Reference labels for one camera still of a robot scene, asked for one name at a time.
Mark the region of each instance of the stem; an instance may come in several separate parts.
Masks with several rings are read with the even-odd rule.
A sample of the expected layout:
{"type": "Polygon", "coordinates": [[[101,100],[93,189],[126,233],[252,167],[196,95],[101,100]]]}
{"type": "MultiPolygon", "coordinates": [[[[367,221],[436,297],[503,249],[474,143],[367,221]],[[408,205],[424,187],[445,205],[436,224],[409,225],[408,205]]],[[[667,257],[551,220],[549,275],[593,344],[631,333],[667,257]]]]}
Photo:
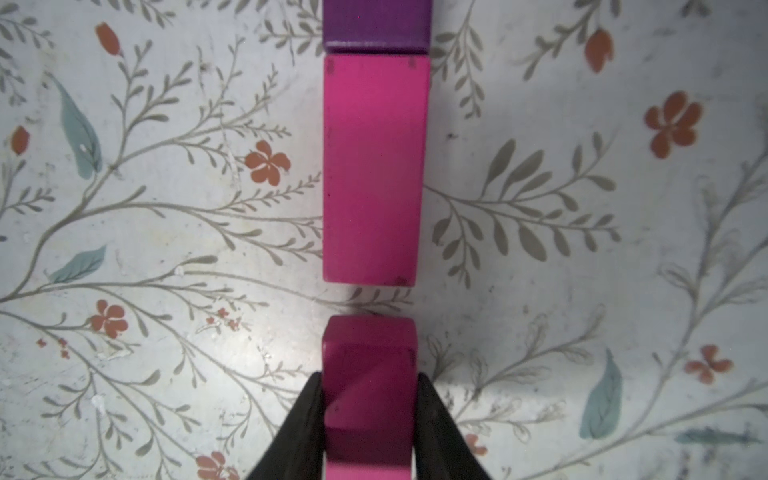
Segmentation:
{"type": "Polygon", "coordinates": [[[608,445],[605,445],[603,447],[600,447],[597,450],[594,450],[593,452],[590,452],[586,455],[582,455],[578,458],[574,458],[573,460],[563,463],[563,464],[557,464],[551,468],[547,468],[546,470],[542,470],[540,472],[536,472],[532,475],[528,475],[522,478],[519,478],[518,480],[532,480],[533,478],[539,478],[544,475],[549,475],[551,473],[557,472],[559,470],[562,470],[563,468],[571,467],[573,465],[578,465],[581,463],[586,462],[587,460],[596,457],[598,455],[601,455],[605,452],[608,452],[610,450],[613,450],[617,447],[620,447],[626,443],[632,442],[634,440],[639,439],[640,437],[644,437],[646,435],[652,435],[656,432],[658,432],[661,429],[665,429],[666,427],[676,425],[678,423],[687,422],[688,420],[697,419],[699,417],[705,416],[705,415],[711,415],[713,413],[718,412],[725,412],[727,410],[733,410],[733,409],[740,409],[740,408],[753,408],[751,404],[747,405],[738,405],[738,406],[726,406],[728,402],[732,402],[733,400],[740,399],[743,396],[749,395],[750,393],[755,393],[759,390],[765,389],[768,387],[768,382],[762,382],[762,383],[750,383],[747,384],[746,387],[739,390],[738,392],[734,393],[731,396],[727,396],[724,399],[718,400],[716,402],[712,402],[709,405],[705,405],[699,409],[696,409],[690,413],[687,413],[685,415],[680,415],[677,417],[673,417],[672,419],[665,420],[663,422],[659,422],[656,425],[653,425],[651,427],[648,427],[645,430],[642,430],[640,432],[636,432],[633,435],[625,435],[618,439],[616,442],[610,443],[608,445]]]}
{"type": "Polygon", "coordinates": [[[685,333],[683,334],[683,337],[680,340],[680,344],[678,345],[677,350],[672,355],[672,359],[667,364],[667,366],[662,370],[661,376],[659,378],[659,382],[658,384],[656,384],[656,387],[654,388],[654,391],[650,396],[650,401],[648,402],[647,406],[645,407],[643,412],[640,414],[640,416],[637,417],[637,420],[635,420],[635,422],[627,430],[627,432],[624,434],[624,437],[622,438],[629,437],[632,434],[632,432],[634,432],[635,429],[637,429],[640,425],[642,425],[645,419],[650,415],[651,410],[653,410],[654,406],[656,405],[656,402],[659,399],[659,396],[661,395],[661,391],[664,389],[665,385],[667,384],[669,379],[672,377],[672,372],[674,368],[677,366],[679,361],[681,361],[682,358],[684,357],[684,350],[688,345],[688,342],[690,341],[690,338],[693,335],[694,330],[696,329],[697,326],[699,326],[699,324],[701,324],[701,321],[703,320],[704,316],[706,316],[709,312],[713,310],[713,307],[710,306],[710,304],[712,304],[713,299],[716,299],[726,287],[727,283],[725,283],[717,291],[717,293],[715,293],[710,298],[710,301],[707,303],[708,306],[705,306],[704,309],[701,312],[699,312],[701,286],[707,272],[707,261],[710,255],[710,249],[712,248],[712,242],[714,242],[715,236],[720,231],[720,228],[723,226],[723,222],[725,221],[725,218],[739,204],[739,195],[742,189],[744,188],[746,183],[749,181],[749,179],[755,174],[756,170],[760,167],[760,165],[767,158],[768,158],[768,151],[765,151],[757,158],[756,161],[752,163],[752,165],[742,175],[738,187],[733,192],[733,194],[731,194],[730,199],[728,200],[725,207],[720,212],[720,215],[718,215],[717,218],[713,219],[711,222],[708,222],[707,230],[704,238],[704,248],[701,256],[699,257],[699,265],[697,268],[694,289],[693,289],[693,292],[691,293],[692,298],[691,298],[691,306],[690,306],[690,315],[689,315],[688,325],[685,329],[685,333]]]}
{"type": "Polygon", "coordinates": [[[578,338],[575,338],[573,340],[570,340],[565,343],[561,343],[560,345],[552,346],[548,349],[541,350],[537,353],[528,352],[525,354],[523,358],[518,360],[517,362],[511,363],[510,365],[504,367],[503,369],[499,370],[496,374],[494,374],[491,378],[485,380],[483,383],[481,383],[479,386],[475,388],[475,391],[472,393],[472,397],[459,409],[459,411],[454,416],[454,421],[457,422],[458,425],[458,419],[462,416],[462,414],[466,411],[466,409],[469,407],[469,405],[472,402],[477,401],[479,398],[481,392],[486,387],[490,386],[493,383],[500,382],[504,376],[509,374],[512,370],[518,368],[519,366],[522,366],[525,363],[528,363],[532,360],[536,360],[538,358],[541,358],[542,356],[549,355],[550,353],[557,353],[562,349],[568,348],[569,346],[574,346],[579,343],[583,343],[588,341],[591,338],[591,332],[588,331],[582,336],[579,336],[578,338]]]}
{"type": "Polygon", "coordinates": [[[583,227],[581,225],[560,225],[560,224],[556,224],[556,223],[544,222],[542,220],[534,220],[534,219],[531,219],[531,218],[520,217],[518,215],[507,214],[505,212],[500,212],[498,210],[494,210],[492,208],[484,207],[483,206],[483,204],[488,204],[488,203],[495,203],[495,204],[497,204],[499,202],[487,202],[487,201],[479,201],[479,200],[466,200],[464,198],[458,198],[458,197],[453,197],[452,195],[448,195],[448,194],[446,194],[444,192],[441,192],[440,190],[437,190],[434,187],[430,187],[429,185],[425,185],[424,188],[426,190],[428,190],[428,191],[433,192],[434,194],[439,195],[440,197],[443,198],[443,200],[445,200],[449,204],[452,204],[452,202],[456,202],[458,204],[462,204],[462,205],[465,205],[467,207],[476,208],[476,209],[478,209],[478,210],[480,210],[482,212],[487,213],[488,215],[490,215],[492,217],[493,216],[498,216],[498,217],[508,218],[508,219],[514,220],[516,222],[531,223],[531,224],[534,224],[534,225],[541,225],[543,227],[550,227],[550,228],[552,228],[552,227],[554,227],[554,228],[561,228],[563,230],[578,230],[578,231],[582,231],[582,232],[585,231],[585,230],[589,230],[589,231],[611,231],[611,230],[615,229],[615,227],[583,227]]]}

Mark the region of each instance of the small orange flower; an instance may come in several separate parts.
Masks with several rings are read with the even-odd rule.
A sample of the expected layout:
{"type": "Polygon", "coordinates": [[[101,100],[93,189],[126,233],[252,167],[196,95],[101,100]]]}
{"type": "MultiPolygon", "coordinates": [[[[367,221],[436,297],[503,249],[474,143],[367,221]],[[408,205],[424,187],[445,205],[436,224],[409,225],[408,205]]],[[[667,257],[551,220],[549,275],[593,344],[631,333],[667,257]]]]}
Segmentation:
{"type": "Polygon", "coordinates": [[[256,144],[256,149],[258,152],[252,151],[245,157],[245,166],[252,170],[251,179],[258,184],[268,180],[276,187],[280,182],[280,168],[290,170],[290,160],[283,153],[272,155],[272,147],[264,140],[256,144]]]}
{"type": "Polygon", "coordinates": [[[704,362],[691,361],[685,364],[685,373],[698,373],[699,381],[707,385],[711,385],[715,380],[715,375],[712,373],[725,373],[733,368],[733,362],[728,359],[715,360],[717,355],[717,345],[705,345],[701,347],[701,355],[704,357],[704,362]]]}
{"type": "Polygon", "coordinates": [[[11,150],[17,155],[23,154],[29,145],[29,132],[19,125],[11,136],[11,150]]]}
{"type": "Polygon", "coordinates": [[[197,476],[203,480],[240,480],[234,467],[225,467],[226,460],[221,452],[212,452],[210,457],[201,455],[195,459],[197,476]]]}
{"type": "Polygon", "coordinates": [[[598,28],[584,46],[584,56],[594,73],[600,73],[605,63],[614,59],[614,41],[611,34],[598,28]]]}
{"type": "Polygon", "coordinates": [[[651,107],[645,112],[645,124],[649,128],[659,130],[650,142],[650,149],[658,158],[669,157],[670,142],[687,147],[696,141],[694,125],[701,118],[700,103],[688,104],[688,96],[684,91],[676,91],[664,102],[663,110],[651,107]]]}
{"type": "Polygon", "coordinates": [[[98,332],[101,327],[104,327],[104,333],[109,338],[116,339],[118,332],[124,332],[128,329],[128,322],[123,319],[125,310],[122,306],[112,305],[108,307],[107,300],[99,300],[96,302],[96,309],[99,314],[88,319],[93,330],[98,332]]]}
{"type": "Polygon", "coordinates": [[[469,451],[472,452],[475,455],[483,456],[486,453],[488,453],[488,449],[486,447],[479,447],[475,446],[475,444],[478,442],[478,436],[474,433],[468,433],[464,440],[467,442],[467,446],[469,447],[469,451]]]}
{"type": "Polygon", "coordinates": [[[109,25],[102,22],[96,26],[96,36],[98,37],[101,46],[110,55],[117,55],[120,53],[120,40],[118,36],[109,28],[109,25]]]}

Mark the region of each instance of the purple block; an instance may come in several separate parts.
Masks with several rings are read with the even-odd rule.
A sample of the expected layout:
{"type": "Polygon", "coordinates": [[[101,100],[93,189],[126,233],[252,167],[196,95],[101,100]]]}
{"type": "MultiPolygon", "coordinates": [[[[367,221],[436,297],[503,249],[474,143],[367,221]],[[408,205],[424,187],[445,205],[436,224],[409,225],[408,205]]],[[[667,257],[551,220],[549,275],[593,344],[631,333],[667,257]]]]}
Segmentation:
{"type": "Polygon", "coordinates": [[[429,51],[432,0],[323,0],[329,53],[423,54],[429,51]]]}

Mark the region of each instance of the leaf sprig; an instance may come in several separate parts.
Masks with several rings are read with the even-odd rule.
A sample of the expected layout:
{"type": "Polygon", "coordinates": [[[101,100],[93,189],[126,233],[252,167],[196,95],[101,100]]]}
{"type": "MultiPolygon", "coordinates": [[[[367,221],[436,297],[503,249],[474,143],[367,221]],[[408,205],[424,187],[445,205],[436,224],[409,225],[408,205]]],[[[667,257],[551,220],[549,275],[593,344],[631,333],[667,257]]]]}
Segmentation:
{"type": "Polygon", "coordinates": [[[511,139],[498,150],[488,167],[481,196],[477,200],[453,197],[427,187],[427,190],[438,194],[449,206],[449,215],[438,220],[432,228],[432,242],[436,245],[443,245],[443,260],[450,260],[458,253],[458,263],[449,268],[448,275],[457,276],[467,288],[472,285],[468,263],[471,263],[475,270],[481,268],[478,248],[473,242],[483,241],[486,235],[481,223],[476,218],[473,219],[468,214],[464,214],[462,211],[465,210],[479,212],[490,220],[494,244],[503,256],[509,253],[509,236],[505,228],[505,222],[509,220],[512,220],[517,227],[518,241],[523,251],[542,262],[547,260],[548,253],[536,233],[536,230],[541,228],[551,231],[554,246],[564,257],[571,255],[571,244],[565,236],[567,232],[580,233],[584,245],[592,252],[598,249],[598,243],[594,236],[598,232],[607,233],[614,242],[621,241],[621,236],[612,224],[614,220],[612,214],[593,217],[593,214],[587,213],[580,214],[570,220],[565,219],[569,213],[576,214],[579,211],[578,202],[565,192],[565,189],[572,184],[580,180],[588,180],[604,191],[616,189],[616,183],[612,179],[592,172],[610,147],[609,144],[604,144],[599,133],[595,132],[592,135],[594,160],[585,167],[583,150],[581,145],[578,145],[574,149],[571,159],[571,177],[552,187],[548,187],[553,178],[552,172],[549,170],[540,172],[544,162],[544,151],[542,150],[529,154],[520,164],[510,170],[511,159],[515,154],[516,146],[515,140],[511,139]],[[483,200],[488,189],[501,177],[505,177],[505,179],[498,191],[496,200],[483,200]],[[529,205],[529,202],[546,197],[557,198],[562,202],[563,208],[555,208],[547,212],[529,205]],[[442,244],[442,238],[449,231],[451,225],[458,228],[458,237],[442,244]]]}
{"type": "Polygon", "coordinates": [[[473,2],[470,5],[458,31],[444,31],[436,35],[437,45],[429,50],[433,78],[440,75],[442,81],[447,81],[451,65],[452,76],[456,77],[454,90],[462,91],[464,95],[458,105],[460,108],[468,106],[468,111],[464,114],[465,119],[480,118],[480,103],[485,100],[485,91],[476,78],[477,72],[483,69],[483,43],[480,34],[469,24],[474,4],[473,2]]]}

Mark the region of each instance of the orange flower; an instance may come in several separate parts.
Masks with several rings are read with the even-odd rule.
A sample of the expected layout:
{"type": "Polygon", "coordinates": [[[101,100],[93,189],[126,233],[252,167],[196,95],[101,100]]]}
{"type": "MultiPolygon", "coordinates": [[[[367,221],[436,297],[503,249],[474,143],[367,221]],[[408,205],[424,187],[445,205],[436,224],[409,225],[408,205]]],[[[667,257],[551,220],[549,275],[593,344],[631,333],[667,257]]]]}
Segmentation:
{"type": "Polygon", "coordinates": [[[120,53],[120,40],[118,36],[114,34],[109,25],[102,22],[96,26],[96,36],[101,42],[101,46],[110,55],[117,55],[120,53]]]}
{"type": "Polygon", "coordinates": [[[29,145],[29,132],[19,125],[11,136],[11,150],[17,155],[23,154],[29,145]]]}
{"type": "Polygon", "coordinates": [[[611,34],[598,28],[587,40],[584,46],[584,56],[594,73],[600,73],[605,62],[614,59],[614,41],[611,34]]]}
{"type": "Polygon", "coordinates": [[[704,362],[691,361],[685,364],[685,373],[698,373],[699,382],[711,385],[715,380],[713,371],[718,373],[725,373],[733,368],[733,362],[724,360],[715,360],[717,355],[717,345],[705,345],[701,347],[701,355],[704,357],[704,362]]]}
{"type": "Polygon", "coordinates": [[[245,157],[245,166],[253,170],[250,177],[258,184],[269,180],[275,187],[280,182],[280,168],[290,170],[290,160],[282,153],[272,155],[272,147],[264,140],[256,144],[256,149],[258,152],[252,151],[245,157]]]}
{"type": "Polygon", "coordinates": [[[478,447],[475,446],[475,444],[478,442],[478,436],[474,433],[468,433],[464,440],[467,442],[467,446],[469,447],[469,451],[472,452],[475,455],[483,456],[486,453],[488,453],[488,449],[486,447],[478,447]]]}
{"type": "Polygon", "coordinates": [[[221,452],[211,452],[210,457],[201,455],[195,461],[200,467],[197,476],[203,480],[240,480],[234,467],[224,466],[226,460],[221,452]]]}
{"type": "Polygon", "coordinates": [[[128,329],[128,322],[123,319],[125,310],[122,306],[112,305],[108,308],[107,300],[99,300],[96,302],[96,309],[99,314],[88,319],[93,330],[98,332],[103,326],[107,336],[116,339],[118,332],[124,332],[128,329]]]}
{"type": "Polygon", "coordinates": [[[688,104],[684,91],[676,91],[664,102],[664,121],[659,118],[662,110],[651,107],[645,112],[645,124],[659,130],[650,142],[650,149],[658,158],[667,158],[670,154],[670,141],[687,147],[696,141],[696,131],[693,126],[701,118],[701,104],[688,104]]]}

